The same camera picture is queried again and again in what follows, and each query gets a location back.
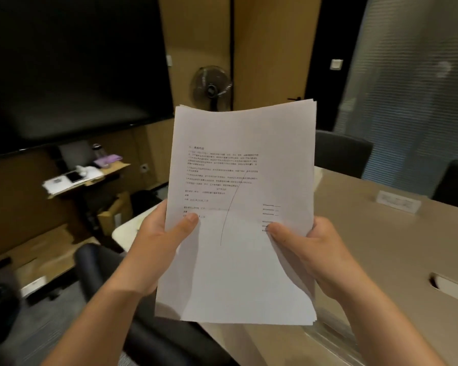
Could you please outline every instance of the black tv screen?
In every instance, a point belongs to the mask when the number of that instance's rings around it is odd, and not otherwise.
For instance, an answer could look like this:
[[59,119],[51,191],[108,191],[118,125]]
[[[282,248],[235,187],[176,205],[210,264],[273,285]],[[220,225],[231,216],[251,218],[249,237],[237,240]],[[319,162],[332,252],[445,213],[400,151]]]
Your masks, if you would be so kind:
[[158,0],[0,0],[0,154],[172,116]]

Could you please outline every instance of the left hand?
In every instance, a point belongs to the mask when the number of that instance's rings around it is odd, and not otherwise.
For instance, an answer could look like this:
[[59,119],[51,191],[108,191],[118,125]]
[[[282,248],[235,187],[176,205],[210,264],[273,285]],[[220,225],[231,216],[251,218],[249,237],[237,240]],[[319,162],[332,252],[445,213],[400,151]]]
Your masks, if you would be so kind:
[[128,254],[112,275],[110,281],[118,289],[151,294],[175,258],[178,246],[197,226],[198,215],[190,213],[165,232],[166,203],[161,202],[144,219]]

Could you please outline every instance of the papers on desk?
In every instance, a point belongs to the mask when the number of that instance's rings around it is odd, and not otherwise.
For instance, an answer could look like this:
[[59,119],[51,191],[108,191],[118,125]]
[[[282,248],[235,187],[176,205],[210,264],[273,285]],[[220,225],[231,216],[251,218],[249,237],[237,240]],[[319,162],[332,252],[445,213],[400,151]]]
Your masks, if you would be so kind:
[[49,195],[56,195],[62,193],[65,190],[68,190],[74,186],[79,184],[83,184],[86,181],[90,181],[92,179],[102,178],[104,174],[98,168],[93,166],[85,167],[86,169],[86,176],[82,179],[71,182],[66,175],[61,175],[55,178],[51,178],[47,181],[42,183],[42,186],[48,191]]
[[166,229],[199,226],[161,277],[158,316],[209,323],[311,325],[313,279],[271,240],[279,221],[305,235],[313,221],[316,103],[239,112],[177,107]]

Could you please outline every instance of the office chair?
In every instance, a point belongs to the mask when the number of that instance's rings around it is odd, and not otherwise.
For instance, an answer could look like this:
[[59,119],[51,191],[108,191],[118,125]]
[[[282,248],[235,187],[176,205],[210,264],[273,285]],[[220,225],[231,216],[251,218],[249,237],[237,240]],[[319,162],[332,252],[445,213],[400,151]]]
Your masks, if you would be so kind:
[[432,199],[458,207],[458,160],[453,160],[448,165]]
[[[122,257],[85,244],[75,252],[75,271],[86,300],[100,289]],[[154,317],[156,294],[141,300],[125,339],[124,352],[139,366],[229,366],[237,363],[197,323]]]
[[316,130],[314,165],[361,178],[372,150],[370,141]]

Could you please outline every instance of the forearm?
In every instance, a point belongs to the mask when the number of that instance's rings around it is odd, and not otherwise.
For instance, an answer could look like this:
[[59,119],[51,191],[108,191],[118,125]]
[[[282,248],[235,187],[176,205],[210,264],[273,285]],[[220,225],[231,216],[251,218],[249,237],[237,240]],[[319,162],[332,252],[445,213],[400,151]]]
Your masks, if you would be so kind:
[[107,281],[42,365],[117,365],[140,299],[139,293]]
[[367,364],[445,366],[399,308],[370,279],[340,303]]

